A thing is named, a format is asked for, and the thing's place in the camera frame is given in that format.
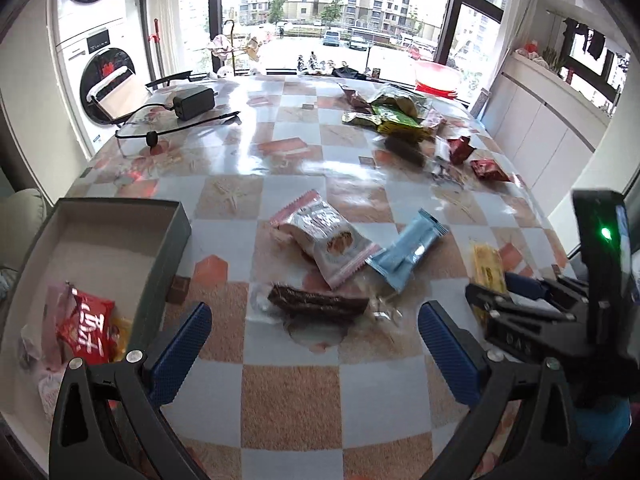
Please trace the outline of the blue gloved right hand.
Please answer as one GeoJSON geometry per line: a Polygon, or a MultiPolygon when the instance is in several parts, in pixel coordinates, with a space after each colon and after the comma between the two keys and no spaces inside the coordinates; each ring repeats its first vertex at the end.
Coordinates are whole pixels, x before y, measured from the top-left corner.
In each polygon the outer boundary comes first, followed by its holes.
{"type": "Polygon", "coordinates": [[[614,455],[631,427],[628,400],[616,399],[611,411],[574,408],[578,438],[586,447],[586,463],[603,466],[614,455]]]}

